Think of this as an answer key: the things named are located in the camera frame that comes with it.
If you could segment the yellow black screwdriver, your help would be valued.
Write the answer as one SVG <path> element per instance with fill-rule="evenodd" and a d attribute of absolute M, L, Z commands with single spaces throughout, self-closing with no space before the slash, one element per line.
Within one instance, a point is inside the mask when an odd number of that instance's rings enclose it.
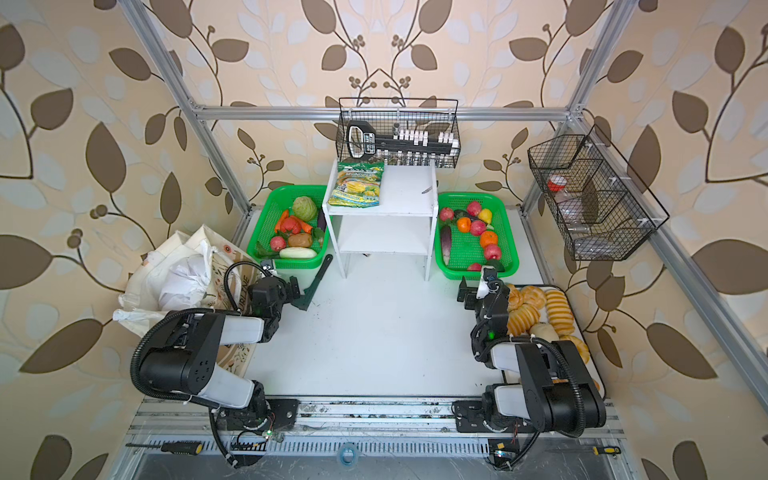
<path fill-rule="evenodd" d="M 127 448 L 140 448 L 148 450 L 158 450 L 172 455 L 197 456 L 203 449 L 204 444 L 199 441 L 167 441 L 160 443 L 126 443 Z"/>
<path fill-rule="evenodd" d="M 592 451 L 596 456 L 618 456 L 622 454 L 622 450 L 618 446 L 595 446 L 592 448 Z"/>

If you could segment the sliced bread loaf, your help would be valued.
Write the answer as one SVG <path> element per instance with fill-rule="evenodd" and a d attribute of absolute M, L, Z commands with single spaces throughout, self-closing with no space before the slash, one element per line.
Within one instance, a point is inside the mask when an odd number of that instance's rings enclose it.
<path fill-rule="evenodd" d="M 545 294 L 548 323 L 560 337 L 572 335 L 576 323 L 566 295 L 558 289 L 546 290 Z"/>

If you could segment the orange fruit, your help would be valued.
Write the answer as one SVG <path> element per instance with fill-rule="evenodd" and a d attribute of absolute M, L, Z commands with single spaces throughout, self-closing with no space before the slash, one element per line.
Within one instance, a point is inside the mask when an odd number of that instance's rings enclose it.
<path fill-rule="evenodd" d="M 499 242 L 498 235 L 491 230 L 484 231 L 480 235 L 479 240 L 480 240 L 480 245 L 483 249 L 485 249 L 489 245 L 497 245 Z"/>

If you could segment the pink red peach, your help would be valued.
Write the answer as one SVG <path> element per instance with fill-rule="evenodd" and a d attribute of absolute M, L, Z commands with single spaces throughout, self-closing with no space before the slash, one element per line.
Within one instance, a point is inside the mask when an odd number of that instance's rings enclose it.
<path fill-rule="evenodd" d="M 482 220 L 472 221 L 470 233 L 473 236 L 481 236 L 487 230 L 487 224 Z"/>

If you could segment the green plastic basket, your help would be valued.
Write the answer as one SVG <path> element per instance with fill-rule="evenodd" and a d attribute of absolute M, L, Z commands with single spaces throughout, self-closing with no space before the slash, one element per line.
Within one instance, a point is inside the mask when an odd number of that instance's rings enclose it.
<path fill-rule="evenodd" d="M 322 185 L 286 185 L 267 198 L 246 252 L 254 260 L 273 260 L 278 270 L 320 267 L 330 245 Z"/>
<path fill-rule="evenodd" d="M 484 266 L 510 277 L 520 266 L 506 209 L 490 194 L 439 194 L 434 247 L 437 267 L 449 280 L 477 280 Z"/>

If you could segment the dark green toy wrench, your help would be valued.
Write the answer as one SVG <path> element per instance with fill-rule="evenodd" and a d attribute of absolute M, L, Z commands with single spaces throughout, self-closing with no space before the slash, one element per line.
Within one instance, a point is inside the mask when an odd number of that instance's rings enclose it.
<path fill-rule="evenodd" d="M 303 293 L 297 299 L 295 299 L 295 300 L 293 300 L 291 302 L 291 304 L 294 307 L 296 307 L 296 308 L 298 308 L 298 309 L 300 309 L 302 311 L 307 311 L 309 309 L 309 307 L 310 307 L 310 305 L 312 303 L 313 297 L 314 297 L 314 295 L 315 295 L 315 293 L 316 293 L 316 291 L 317 291 L 317 289 L 318 289 L 322 279 L 324 278 L 327 270 L 329 269 L 332 261 L 333 261 L 333 255 L 332 254 L 326 254 L 324 259 L 323 259 L 323 262 L 322 262 L 320 268 L 318 269 L 318 271 L 317 271 L 315 277 L 313 278 L 312 282 L 310 283 L 310 285 L 304 289 Z"/>

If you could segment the yellow black screwdriver right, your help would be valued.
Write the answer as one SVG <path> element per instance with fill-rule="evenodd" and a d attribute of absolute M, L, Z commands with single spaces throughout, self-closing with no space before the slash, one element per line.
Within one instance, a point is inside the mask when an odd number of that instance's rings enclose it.
<path fill-rule="evenodd" d="M 622 454 L 622 450 L 618 446 L 595 446 L 592 448 L 592 451 L 596 456 L 618 456 Z"/>

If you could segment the cream floral tote bag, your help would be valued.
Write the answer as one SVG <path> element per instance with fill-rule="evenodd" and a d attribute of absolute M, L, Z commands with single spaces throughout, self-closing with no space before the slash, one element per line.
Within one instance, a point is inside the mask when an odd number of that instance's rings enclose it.
<path fill-rule="evenodd" d="M 225 271 L 230 265 L 237 261 L 249 261 L 251 257 L 234 243 L 203 225 L 192 235 L 175 232 L 156 250 L 147 254 L 141 266 L 128 280 L 125 292 L 119 296 L 120 307 L 113 313 L 113 319 L 137 336 L 144 336 L 150 327 L 170 312 L 161 310 L 158 305 L 160 284 L 168 267 L 166 261 L 169 256 L 182 245 L 195 248 L 203 240 L 207 240 L 213 247 L 211 288 L 216 293 L 215 304 L 203 308 L 230 310 L 232 304 L 224 289 L 224 286 L 228 285 L 238 307 L 244 309 L 247 305 L 245 289 L 261 274 L 250 267 L 239 266 L 225 277 Z"/>

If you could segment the red radish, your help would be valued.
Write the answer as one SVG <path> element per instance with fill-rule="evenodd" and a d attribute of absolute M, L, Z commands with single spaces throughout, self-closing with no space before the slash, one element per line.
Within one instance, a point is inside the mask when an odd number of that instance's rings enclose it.
<path fill-rule="evenodd" d="M 287 241 L 280 235 L 274 236 L 270 240 L 270 248 L 273 252 L 280 252 L 287 247 Z"/>

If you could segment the white two-tier shelf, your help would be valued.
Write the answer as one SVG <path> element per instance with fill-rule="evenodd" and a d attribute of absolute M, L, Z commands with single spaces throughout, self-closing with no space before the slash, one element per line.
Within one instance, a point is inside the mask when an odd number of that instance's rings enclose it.
<path fill-rule="evenodd" d="M 348 276 L 354 255 L 392 254 L 422 257 L 424 278 L 429 279 L 438 216 L 436 167 L 387 165 L 380 203 L 357 208 L 329 203 L 338 165 L 335 160 L 331 167 L 322 209 L 341 276 Z"/>

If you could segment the white plastic grocery bag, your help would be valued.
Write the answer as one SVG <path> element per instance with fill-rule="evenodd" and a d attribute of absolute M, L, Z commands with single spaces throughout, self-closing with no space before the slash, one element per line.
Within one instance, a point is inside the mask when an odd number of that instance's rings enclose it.
<path fill-rule="evenodd" d="M 216 302 L 212 283 L 213 247 L 203 240 L 195 248 L 182 245 L 166 261 L 158 305 L 163 311 L 211 307 Z"/>

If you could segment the orange carrot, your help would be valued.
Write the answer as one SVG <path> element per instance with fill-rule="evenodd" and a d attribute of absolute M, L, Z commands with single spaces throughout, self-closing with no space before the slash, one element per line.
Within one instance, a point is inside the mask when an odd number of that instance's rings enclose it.
<path fill-rule="evenodd" d="M 287 218 L 289 215 L 290 215 L 290 209 L 286 209 L 286 210 L 284 210 L 284 211 L 282 212 L 282 214 L 281 214 L 281 215 L 280 215 L 280 217 L 279 217 L 279 220 L 277 221 L 277 223 L 276 223 L 276 224 L 275 224 L 275 226 L 274 226 L 274 232 L 275 232 L 276 234 L 281 232 L 281 228 L 282 228 L 282 225 L 283 225 L 283 223 L 284 223 L 285 219 L 286 219 L 286 218 Z"/>

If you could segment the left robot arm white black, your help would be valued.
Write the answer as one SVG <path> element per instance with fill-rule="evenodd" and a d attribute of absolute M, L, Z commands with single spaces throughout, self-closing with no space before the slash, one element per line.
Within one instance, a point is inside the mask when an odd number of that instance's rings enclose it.
<path fill-rule="evenodd" d="M 235 469 L 245 464 L 240 449 L 243 435 L 269 441 L 295 425 L 299 409 L 298 400 L 269 400 L 262 383 L 238 376 L 217 362 L 224 345 L 271 340 L 284 306 L 301 297 L 295 277 L 283 279 L 250 262 L 249 267 L 261 276 L 246 287 L 246 302 L 239 303 L 230 277 L 241 265 L 233 263 L 223 275 L 227 309 L 171 311 L 141 338 L 129 369 L 134 387 L 145 396 L 205 407 L 212 439 Z"/>

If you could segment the small orange persimmon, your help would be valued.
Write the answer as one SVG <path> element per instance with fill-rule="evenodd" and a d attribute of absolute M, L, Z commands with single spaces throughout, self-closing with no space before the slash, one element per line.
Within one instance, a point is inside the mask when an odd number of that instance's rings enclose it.
<path fill-rule="evenodd" d="M 461 217 L 456 221 L 457 229 L 460 233 L 469 233 L 471 231 L 472 220 L 468 217 Z"/>

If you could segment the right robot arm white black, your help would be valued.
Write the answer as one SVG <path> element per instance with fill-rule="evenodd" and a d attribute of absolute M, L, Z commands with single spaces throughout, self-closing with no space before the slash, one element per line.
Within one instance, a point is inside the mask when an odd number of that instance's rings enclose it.
<path fill-rule="evenodd" d="M 461 282 L 457 300 L 475 315 L 473 358 L 503 376 L 479 399 L 454 402 L 459 432 L 578 437 L 605 425 L 603 383 L 562 290 L 514 286 L 483 266 L 477 286 Z"/>

